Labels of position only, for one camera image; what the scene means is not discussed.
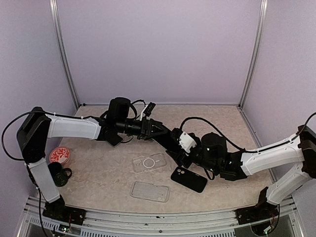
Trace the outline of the clear magsafe phone case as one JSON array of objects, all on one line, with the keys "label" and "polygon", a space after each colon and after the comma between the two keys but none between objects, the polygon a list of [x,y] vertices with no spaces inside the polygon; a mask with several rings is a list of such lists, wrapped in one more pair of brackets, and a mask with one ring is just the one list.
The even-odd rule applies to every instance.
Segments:
[{"label": "clear magsafe phone case", "polygon": [[132,160],[132,167],[135,173],[142,173],[165,167],[167,165],[165,156],[161,153],[142,156]]}]

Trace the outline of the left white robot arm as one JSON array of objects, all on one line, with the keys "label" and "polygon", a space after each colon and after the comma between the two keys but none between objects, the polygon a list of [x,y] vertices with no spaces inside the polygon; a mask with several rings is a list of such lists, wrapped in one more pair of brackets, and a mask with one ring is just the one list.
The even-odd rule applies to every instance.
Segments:
[{"label": "left white robot arm", "polygon": [[[20,214],[28,197],[36,192],[23,163],[10,159],[10,156],[21,155],[16,140],[21,121],[10,122],[31,108],[32,105],[23,106],[20,102],[0,104],[0,130],[5,133],[5,148],[0,151],[0,212],[5,216]],[[60,143],[71,147],[68,166],[73,176],[60,189],[67,204],[123,212],[167,210],[164,203],[140,200],[129,193],[136,180],[166,184],[167,167],[139,174],[133,173],[131,168],[133,158],[162,153],[158,144],[132,141],[113,148],[105,142],[53,138],[48,140],[45,152],[50,153]]]}]

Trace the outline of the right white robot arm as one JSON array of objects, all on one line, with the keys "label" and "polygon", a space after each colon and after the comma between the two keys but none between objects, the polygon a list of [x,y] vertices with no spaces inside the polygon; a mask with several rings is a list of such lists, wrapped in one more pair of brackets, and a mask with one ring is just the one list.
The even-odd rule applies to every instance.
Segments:
[{"label": "right white robot arm", "polygon": [[257,219],[268,215],[272,206],[306,182],[316,177],[316,134],[306,125],[288,138],[254,150],[241,148],[229,140],[219,129],[201,138],[179,128],[171,131],[178,151],[167,151],[179,166],[189,167],[192,163],[202,167],[209,179],[219,176],[227,181],[246,179],[266,169],[293,163],[294,166],[276,183],[265,187],[259,194],[258,203],[252,214]]}]

